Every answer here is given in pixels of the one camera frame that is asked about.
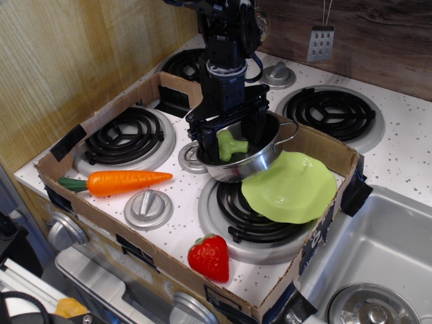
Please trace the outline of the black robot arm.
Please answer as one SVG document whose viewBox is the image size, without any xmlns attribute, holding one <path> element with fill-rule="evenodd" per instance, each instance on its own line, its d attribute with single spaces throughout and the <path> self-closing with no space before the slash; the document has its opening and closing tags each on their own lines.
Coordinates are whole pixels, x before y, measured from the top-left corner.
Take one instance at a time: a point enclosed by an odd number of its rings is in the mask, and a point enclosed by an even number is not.
<svg viewBox="0 0 432 324">
<path fill-rule="evenodd" d="M 239 122 L 243 137 L 261 140 L 269 108 L 269 87 L 258 77 L 246 79 L 247 61 L 261 67 L 256 55 L 261 30 L 254 1 L 170 1 L 196 11 L 206 53 L 199 59 L 202 102 L 187 116 L 189 137 L 213 162 L 218 162 L 217 132 Z"/>
</svg>

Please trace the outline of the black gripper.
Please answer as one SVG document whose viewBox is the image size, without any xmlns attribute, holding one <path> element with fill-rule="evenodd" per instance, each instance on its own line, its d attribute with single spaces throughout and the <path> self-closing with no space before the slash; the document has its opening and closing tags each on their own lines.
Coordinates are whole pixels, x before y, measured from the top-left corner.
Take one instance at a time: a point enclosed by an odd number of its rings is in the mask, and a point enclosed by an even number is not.
<svg viewBox="0 0 432 324">
<path fill-rule="evenodd" d="M 186 115 L 188 136 L 198 139 L 201 149 L 211 161 L 219 160 L 217 131 L 236 122 L 241 123 L 243 137 L 258 144 L 269 109 L 269 86 L 246 86 L 247 64 L 236 69 L 221 69 L 208 57 L 198 59 L 202 101 Z"/>
</svg>

